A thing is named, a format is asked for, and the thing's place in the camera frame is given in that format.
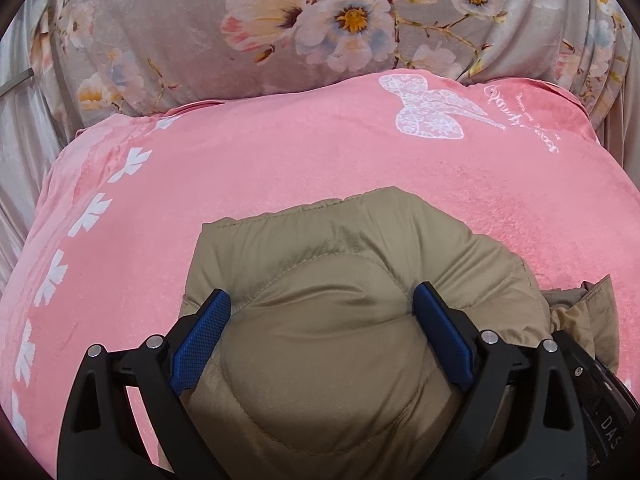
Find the pink blanket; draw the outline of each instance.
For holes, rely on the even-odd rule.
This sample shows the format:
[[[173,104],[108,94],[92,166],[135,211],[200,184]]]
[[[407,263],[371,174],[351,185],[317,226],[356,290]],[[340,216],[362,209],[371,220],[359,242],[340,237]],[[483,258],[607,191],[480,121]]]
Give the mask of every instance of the pink blanket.
[[[640,393],[640,194],[582,107],[532,80],[464,88],[397,70],[116,115],[65,148],[0,303],[0,402],[18,434],[53,472],[83,352],[168,330],[203,222],[391,185],[505,243],[541,288],[610,273],[619,376]]]

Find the metal pin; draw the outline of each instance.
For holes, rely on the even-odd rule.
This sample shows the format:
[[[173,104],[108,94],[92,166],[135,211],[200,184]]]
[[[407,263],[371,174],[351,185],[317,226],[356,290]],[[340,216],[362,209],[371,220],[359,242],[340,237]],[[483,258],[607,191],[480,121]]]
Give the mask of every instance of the metal pin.
[[[495,345],[498,342],[498,335],[493,330],[484,330],[480,337],[488,345]]]
[[[542,348],[552,354],[553,352],[556,352],[558,350],[558,343],[556,343],[553,339],[545,339],[545,342],[542,343]]]
[[[149,339],[146,340],[146,345],[149,348],[158,348],[162,344],[163,341],[164,341],[164,339],[162,338],[161,335],[153,335]]]
[[[91,345],[89,349],[86,351],[86,354],[89,357],[97,357],[102,352],[102,347],[100,345]]]

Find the pink pillowcase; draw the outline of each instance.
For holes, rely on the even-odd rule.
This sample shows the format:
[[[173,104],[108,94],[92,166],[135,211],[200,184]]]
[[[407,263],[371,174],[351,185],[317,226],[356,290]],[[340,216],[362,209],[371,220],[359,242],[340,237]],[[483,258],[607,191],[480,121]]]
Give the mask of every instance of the pink pillowcase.
[[[395,70],[214,104],[112,116],[65,148],[47,178],[0,301],[0,402],[50,472],[83,352],[169,329],[203,222],[384,186],[502,241],[541,288],[611,274],[619,376],[640,393],[640,193],[571,94]]]

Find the blue gripper pad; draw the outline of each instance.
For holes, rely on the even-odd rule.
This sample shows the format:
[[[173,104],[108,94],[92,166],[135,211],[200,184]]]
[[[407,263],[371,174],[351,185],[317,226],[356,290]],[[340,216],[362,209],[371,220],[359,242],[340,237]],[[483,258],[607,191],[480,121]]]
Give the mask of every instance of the blue gripper pad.
[[[231,299],[220,290],[208,306],[201,308],[206,310],[174,353],[169,386],[177,396],[198,383],[231,316]]]
[[[467,393],[474,383],[472,351],[423,283],[414,290],[414,313],[447,379]]]

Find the white fabric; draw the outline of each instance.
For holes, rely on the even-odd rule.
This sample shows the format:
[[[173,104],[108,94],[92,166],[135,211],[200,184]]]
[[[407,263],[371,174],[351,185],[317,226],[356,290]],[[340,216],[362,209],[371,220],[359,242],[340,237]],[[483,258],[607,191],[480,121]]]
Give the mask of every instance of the white fabric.
[[[49,0],[26,0],[0,41],[0,86],[30,67],[36,25]],[[34,78],[0,97],[0,297],[33,224],[44,177],[60,153]]]

